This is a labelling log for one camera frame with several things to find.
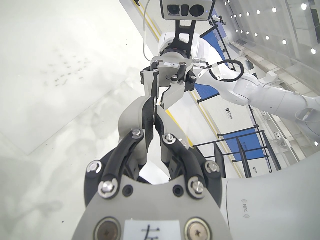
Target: ceiling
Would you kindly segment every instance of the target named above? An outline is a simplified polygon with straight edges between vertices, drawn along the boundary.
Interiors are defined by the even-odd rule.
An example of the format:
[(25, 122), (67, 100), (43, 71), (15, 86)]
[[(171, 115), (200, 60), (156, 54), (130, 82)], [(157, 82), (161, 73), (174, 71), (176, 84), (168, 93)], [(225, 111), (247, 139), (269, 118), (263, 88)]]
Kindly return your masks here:
[[(226, 2), (225, 7), (229, 13), (229, 18), (225, 21), (233, 25), (234, 31), (238, 30), (236, 35), (247, 42), (246, 47), (302, 80), (318, 84), (315, 88), (320, 88), (317, 83), (320, 75), (320, 45), (311, 14), (313, 9), (318, 9), (317, 12), (320, 13), (320, 0), (223, 1)], [(302, 9), (302, 3), (307, 5), (306, 10)], [(316, 54), (311, 53), (312, 48), (316, 50)]]

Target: cable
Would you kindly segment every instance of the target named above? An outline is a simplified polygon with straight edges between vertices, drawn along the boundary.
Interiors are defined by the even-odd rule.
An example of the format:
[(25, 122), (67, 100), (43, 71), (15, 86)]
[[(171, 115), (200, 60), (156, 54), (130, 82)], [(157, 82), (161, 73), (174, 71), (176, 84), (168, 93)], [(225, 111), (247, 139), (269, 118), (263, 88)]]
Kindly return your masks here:
[(148, 7), (148, 4), (149, 4), (150, 0), (148, 0), (146, 2), (146, 5), (145, 5), (145, 9), (144, 9), (144, 13), (143, 13), (143, 56), (145, 57), (145, 59), (147, 61), (151, 61), (149, 60), (147, 57), (146, 57), (146, 54), (144, 52), (144, 48), (145, 48), (145, 41), (146, 41), (146, 37), (147, 37), (147, 33), (145, 31), (145, 22), (146, 22), (146, 12), (147, 12), (147, 7)]
[[(287, 84), (285, 81), (282, 81), (282, 80), (276, 80), (276, 81), (270, 81), (270, 82), (268, 82), (268, 83), (262, 83), (262, 84), (263, 84), (262, 88), (264, 88), (266, 85), (269, 85), (269, 86), (272, 87), (272, 84), (275, 84), (275, 83), (277, 83), (277, 82), (279, 82), (279, 83), (284, 83), (284, 84), (286, 85), (287, 89), (289, 89), (288, 84)], [(307, 99), (306, 99), (302, 94), (300, 94), (297, 90), (296, 90), (296, 91), (292, 91), (292, 90), (289, 89), (289, 91), (293, 92), (293, 93), (296, 94), (296, 95), (300, 95), (300, 96), (304, 99), (304, 101), (305, 101), (305, 105), (307, 106), (306, 108), (308, 108), (308, 106), (309, 106), (308, 101), (307, 101)], [(297, 120), (302, 121), (302, 122), (305, 122), (305, 123), (319, 123), (319, 122), (320, 122), (320, 120), (318, 120), (318, 121), (306, 121), (306, 120), (300, 119), (300, 118), (297, 116), (297, 114), (298, 114), (299, 112), (301, 112), (302, 110), (299, 110), (299, 111), (297, 111), (297, 112), (294, 114), (294, 116), (295, 116), (295, 118), (296, 118)]]
[[(235, 60), (235, 59), (225, 59), (225, 60), (222, 60), (222, 61), (219, 61), (217, 62), (218, 65), (222, 64), (222, 63), (234, 63), (234, 64), (238, 64), (240, 66), (240, 74), (234, 78), (234, 79), (221, 79), (220, 81), (223, 81), (223, 82), (234, 82), (234, 81), (237, 81), (238, 79), (240, 79), (243, 75), (243, 73), (245, 72), (245, 68), (243, 67), (242, 63), (238, 60)], [(208, 62), (206, 62), (206, 65), (207, 65), (207, 69), (209, 70), (209, 73), (211, 75), (212, 78), (214, 78), (215, 80), (218, 80), (217, 77), (214, 75), (214, 73), (212, 72), (212, 70), (210, 68), (212, 68), (212, 65), (209, 65)]]

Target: camera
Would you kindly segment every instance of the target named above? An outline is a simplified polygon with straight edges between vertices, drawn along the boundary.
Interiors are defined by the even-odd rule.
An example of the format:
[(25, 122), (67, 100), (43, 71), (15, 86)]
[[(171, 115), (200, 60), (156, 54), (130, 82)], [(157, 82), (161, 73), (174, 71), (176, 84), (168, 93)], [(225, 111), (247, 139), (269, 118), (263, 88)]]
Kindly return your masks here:
[(160, 0), (162, 18), (167, 20), (206, 21), (216, 0)]

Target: blue panel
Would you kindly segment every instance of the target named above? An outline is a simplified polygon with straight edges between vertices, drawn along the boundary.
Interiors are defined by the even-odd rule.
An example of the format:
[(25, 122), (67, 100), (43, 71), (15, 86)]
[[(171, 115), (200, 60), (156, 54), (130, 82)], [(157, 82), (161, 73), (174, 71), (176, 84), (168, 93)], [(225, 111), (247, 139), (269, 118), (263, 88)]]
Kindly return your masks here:
[(215, 34), (213, 32), (210, 32), (208, 34), (206, 34), (203, 39), (205, 41), (207, 41), (211, 46), (213, 46), (215, 48), (215, 50), (219, 53), (220, 57), (225, 60), (225, 57), (223, 55), (223, 52), (219, 46), (219, 43), (217, 41), (217, 37), (215, 36)]
[[(223, 138), (236, 137), (239, 135), (246, 135), (249, 133), (254, 133), (255, 131), (256, 131), (255, 129), (240, 130), (240, 131), (237, 131), (232, 134), (224, 135)], [(257, 150), (249, 151), (249, 152), (245, 153), (248, 160), (249, 159), (256, 159), (256, 158), (260, 158), (260, 157), (264, 156), (263, 150), (261, 149), (261, 145), (259, 143), (259, 139), (257, 137), (257, 134), (251, 134), (251, 135), (239, 137), (239, 141), (240, 141), (242, 148), (244, 150), (257, 149)], [(228, 144), (232, 153), (239, 152), (239, 147), (238, 147), (236, 139), (227, 140), (226, 143)], [(234, 154), (234, 157), (236, 160), (241, 160), (240, 154)]]
[(198, 94), (200, 95), (201, 99), (204, 99), (219, 93), (215, 88), (209, 85), (202, 85), (202, 84), (195, 83), (194, 87), (197, 90)]
[[(212, 15), (218, 16), (218, 14), (217, 14), (215, 9), (213, 9)], [(223, 29), (223, 25), (221, 23), (219, 23), (219, 22), (217, 23), (217, 25), (218, 25), (218, 29), (219, 29), (221, 37), (225, 38), (227, 35), (226, 35), (226, 32)], [(213, 32), (214, 32), (215, 37), (217, 38), (217, 41), (219, 41), (220, 37), (219, 37), (219, 34), (218, 34), (217, 30), (214, 30)]]

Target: white floor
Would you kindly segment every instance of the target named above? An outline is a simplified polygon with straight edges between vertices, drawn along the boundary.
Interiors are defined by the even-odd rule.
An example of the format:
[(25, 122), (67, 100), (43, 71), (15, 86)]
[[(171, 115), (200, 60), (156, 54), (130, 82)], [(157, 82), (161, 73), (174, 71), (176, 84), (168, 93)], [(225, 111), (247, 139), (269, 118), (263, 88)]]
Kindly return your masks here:
[(118, 0), (0, 11), (0, 239), (71, 239), (86, 166), (117, 145), (118, 117), (143, 94), (142, 37)]

